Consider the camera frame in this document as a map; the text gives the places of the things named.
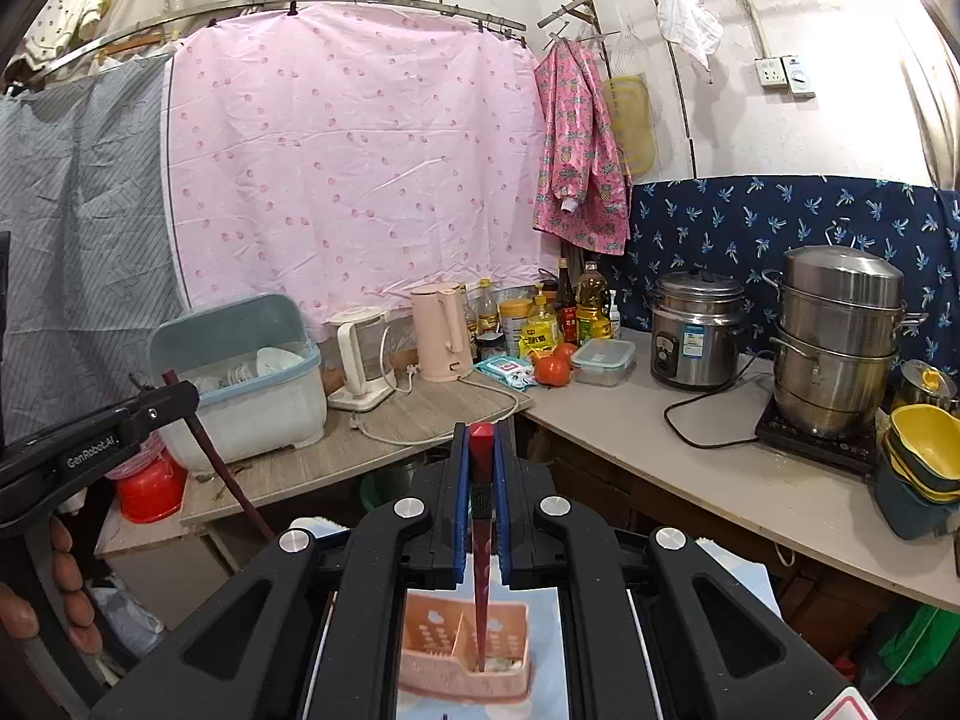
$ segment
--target wall outlet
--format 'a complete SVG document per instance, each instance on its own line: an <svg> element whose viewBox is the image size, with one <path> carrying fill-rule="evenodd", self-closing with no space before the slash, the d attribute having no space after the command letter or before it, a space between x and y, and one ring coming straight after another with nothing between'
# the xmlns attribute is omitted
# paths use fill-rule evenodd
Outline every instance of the wall outlet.
<svg viewBox="0 0 960 720"><path fill-rule="evenodd" d="M798 56L785 56L784 69L786 69L786 79L790 84L790 91L795 98L815 98L817 93L813 91L813 83L810 81L810 75L806 71L803 61Z"/></svg>
<svg viewBox="0 0 960 720"><path fill-rule="evenodd" d="M787 86L786 73L784 72L784 63L779 59L755 59L754 66L757 68L757 77L760 79L760 86L764 89L776 89L779 86Z"/></svg>

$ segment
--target rice cooker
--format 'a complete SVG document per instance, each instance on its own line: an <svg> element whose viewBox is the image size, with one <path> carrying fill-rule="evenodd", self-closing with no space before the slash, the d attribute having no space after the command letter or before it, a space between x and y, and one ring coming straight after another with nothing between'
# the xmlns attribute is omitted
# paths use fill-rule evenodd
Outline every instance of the rice cooker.
<svg viewBox="0 0 960 720"><path fill-rule="evenodd" d="M650 293L654 314L650 371L685 389L712 389L736 372L745 329L743 287L707 271L661 276Z"/></svg>

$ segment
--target finger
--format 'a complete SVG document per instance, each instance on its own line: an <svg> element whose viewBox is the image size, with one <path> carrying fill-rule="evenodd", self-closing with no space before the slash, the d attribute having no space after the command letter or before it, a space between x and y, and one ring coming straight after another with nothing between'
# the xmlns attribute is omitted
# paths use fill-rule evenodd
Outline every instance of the finger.
<svg viewBox="0 0 960 720"><path fill-rule="evenodd" d="M96 655L104 648L104 640L100 637L100 632L96 629L96 626L88 625L80 628L71 625L67 630L67 635L70 637L73 646L87 655Z"/></svg>
<svg viewBox="0 0 960 720"><path fill-rule="evenodd" d="M12 638L33 638L40 632L34 608L0 584L0 624Z"/></svg>
<svg viewBox="0 0 960 720"><path fill-rule="evenodd" d="M80 568L71 555L64 555L63 552L54 552L54 582L56 586L65 592L73 592L83 587L83 577L80 576Z"/></svg>
<svg viewBox="0 0 960 720"><path fill-rule="evenodd" d="M66 616L80 627L93 624L93 604L82 590L64 595Z"/></svg>
<svg viewBox="0 0 960 720"><path fill-rule="evenodd" d="M50 517L50 543L56 552L69 552L73 549L73 536L59 517Z"/></svg>

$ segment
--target kitchen counter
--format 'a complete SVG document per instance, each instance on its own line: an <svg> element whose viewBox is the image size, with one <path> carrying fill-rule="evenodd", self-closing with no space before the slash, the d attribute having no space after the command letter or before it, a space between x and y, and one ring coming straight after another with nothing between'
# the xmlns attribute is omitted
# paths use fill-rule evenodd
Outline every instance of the kitchen counter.
<svg viewBox="0 0 960 720"><path fill-rule="evenodd" d="M909 598L960 613L951 538L902 541L861 480L760 443L702 450L664 422L692 397L650 375L650 336L623 330L637 367L619 386L574 382L531 391L527 418L709 512L838 570ZM771 362L758 360L730 391L671 413L698 443L752 436L773 392Z"/></svg>
<svg viewBox="0 0 960 720"><path fill-rule="evenodd" d="M515 405L514 399L506 394L507 386L490 377L473 372L469 381L502 392L463 382L426 382L416 377L411 394L393 394L375 409L363 413L361 418L371 435L394 442L424 442L442 436L458 422L502 418ZM517 410L524 410L533 403L530 396L522 392L517 392L517 397L520 399ZM448 440L440 439L428 445L387 445L350 429L350 414L330 409L323 438L313 445L303 449L278 449L233 464L231 468L237 483L251 503L257 507L265 506L309 493L381 469ZM241 511L233 496L224 492L224 484L219 479L199 482L191 476L184 490L179 523L194 526Z"/></svg>

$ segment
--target tomato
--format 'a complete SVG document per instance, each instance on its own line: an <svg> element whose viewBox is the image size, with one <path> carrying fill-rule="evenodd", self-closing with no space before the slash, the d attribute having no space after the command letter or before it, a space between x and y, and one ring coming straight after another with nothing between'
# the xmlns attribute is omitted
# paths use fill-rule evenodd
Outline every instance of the tomato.
<svg viewBox="0 0 960 720"><path fill-rule="evenodd" d="M564 360L569 365L570 358L573 356L573 353L576 350L577 346L574 343L561 343L556 349L553 350L553 356L559 357L560 360Z"/></svg>
<svg viewBox="0 0 960 720"><path fill-rule="evenodd" d="M546 386L566 386L570 382L570 365L560 357L543 357L534 362L534 376Z"/></svg>

